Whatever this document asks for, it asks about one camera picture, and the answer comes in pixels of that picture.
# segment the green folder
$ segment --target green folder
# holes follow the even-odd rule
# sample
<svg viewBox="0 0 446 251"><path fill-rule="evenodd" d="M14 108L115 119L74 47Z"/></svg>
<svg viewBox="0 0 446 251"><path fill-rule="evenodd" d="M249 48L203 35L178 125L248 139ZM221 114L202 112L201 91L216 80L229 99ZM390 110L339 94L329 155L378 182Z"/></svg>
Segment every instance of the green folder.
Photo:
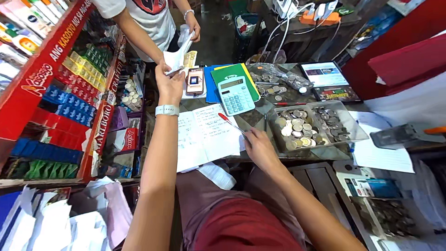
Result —
<svg viewBox="0 0 446 251"><path fill-rule="evenodd" d="M252 100L254 102L257 102L260 100L260 94L257 91L256 86L254 85L254 82L251 79L251 76L249 75L248 71L246 70L246 67L244 64L238 63L235 65L231 65L228 67L222 67L218 70L211 71L212 78L214 79L215 85L218 87L218 83L225 81L232 77L240 77L244 76L246 79L246 85L248 86L249 94L252 97Z"/></svg>

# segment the maroon shirt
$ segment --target maroon shirt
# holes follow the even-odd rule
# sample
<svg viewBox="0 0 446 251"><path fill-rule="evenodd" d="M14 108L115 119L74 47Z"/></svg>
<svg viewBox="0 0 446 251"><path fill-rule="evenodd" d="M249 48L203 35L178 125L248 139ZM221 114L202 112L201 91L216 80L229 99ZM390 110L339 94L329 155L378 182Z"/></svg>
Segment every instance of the maroon shirt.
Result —
<svg viewBox="0 0 446 251"><path fill-rule="evenodd" d="M285 225L252 199L220 202L200 228L193 250L301 251Z"/></svg>

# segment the hand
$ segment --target hand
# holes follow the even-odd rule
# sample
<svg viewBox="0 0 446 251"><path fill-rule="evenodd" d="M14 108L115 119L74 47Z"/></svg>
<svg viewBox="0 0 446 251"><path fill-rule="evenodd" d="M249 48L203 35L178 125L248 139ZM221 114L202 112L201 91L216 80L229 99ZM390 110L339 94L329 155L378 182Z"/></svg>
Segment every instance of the hand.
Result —
<svg viewBox="0 0 446 251"><path fill-rule="evenodd" d="M183 96L183 82L185 73L176 74L173 78L169 78L164 74L162 65L155 68L155 78L157 80L158 90L160 91L160 100L158 105L175 105L179 106L181 97Z"/></svg>
<svg viewBox="0 0 446 251"><path fill-rule="evenodd" d="M189 34L192 33L192 31L195 31L195 35L191 38L191 40L196 43L200 41L200 25L197 22L197 19L195 19L195 16L192 12L188 12L186 15L186 24L189 26Z"/></svg>
<svg viewBox="0 0 446 251"><path fill-rule="evenodd" d="M161 69L162 69L163 72L169 72L169 71L172 70L172 68L170 68L170 66L168 66L166 64L166 62L164 61L164 56L162 57L162 59L160 60L158 65L161 66Z"/></svg>
<svg viewBox="0 0 446 251"><path fill-rule="evenodd" d="M252 127L245 132L248 142L245 140L246 152L251 160L267 175L272 176L286 171L286 167L280 162L268 135Z"/></svg>

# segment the person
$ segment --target person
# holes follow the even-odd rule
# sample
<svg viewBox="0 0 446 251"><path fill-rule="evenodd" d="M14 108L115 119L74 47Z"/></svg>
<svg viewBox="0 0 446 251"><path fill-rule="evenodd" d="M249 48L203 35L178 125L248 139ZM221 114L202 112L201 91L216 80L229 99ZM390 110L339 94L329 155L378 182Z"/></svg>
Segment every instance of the person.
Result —
<svg viewBox="0 0 446 251"><path fill-rule="evenodd" d="M195 31L193 42L200 41L200 25L187 0L173 0L184 20ZM179 49L179 32L175 28L167 0L92 0L103 18L113 18L138 56L145 62L165 64L163 51Z"/></svg>
<svg viewBox="0 0 446 251"><path fill-rule="evenodd" d="M170 79L160 66L155 73L159 105L178 106L184 73ZM196 170L176 174L178 117L158 114L123 250L168 250L175 185L183 250L299 251L306 249L304 233L319 251L366 250L290 174L265 132L252 128L245 135L246 151L257 167L245 191L225 191Z"/></svg>

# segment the orange power strip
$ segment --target orange power strip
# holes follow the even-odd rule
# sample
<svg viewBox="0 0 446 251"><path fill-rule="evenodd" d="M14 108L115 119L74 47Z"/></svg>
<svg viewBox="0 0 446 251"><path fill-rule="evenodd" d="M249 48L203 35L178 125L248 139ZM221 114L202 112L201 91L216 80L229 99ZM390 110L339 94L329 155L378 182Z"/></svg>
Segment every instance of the orange power strip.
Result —
<svg viewBox="0 0 446 251"><path fill-rule="evenodd" d="M316 21L314 21L314 13L312 15L307 15L308 10L304 12L304 14L299 18L299 21L306 25L315 25ZM339 16L339 13L333 12L331 13L327 19L322 23L322 25L334 25L341 21L341 17Z"/></svg>

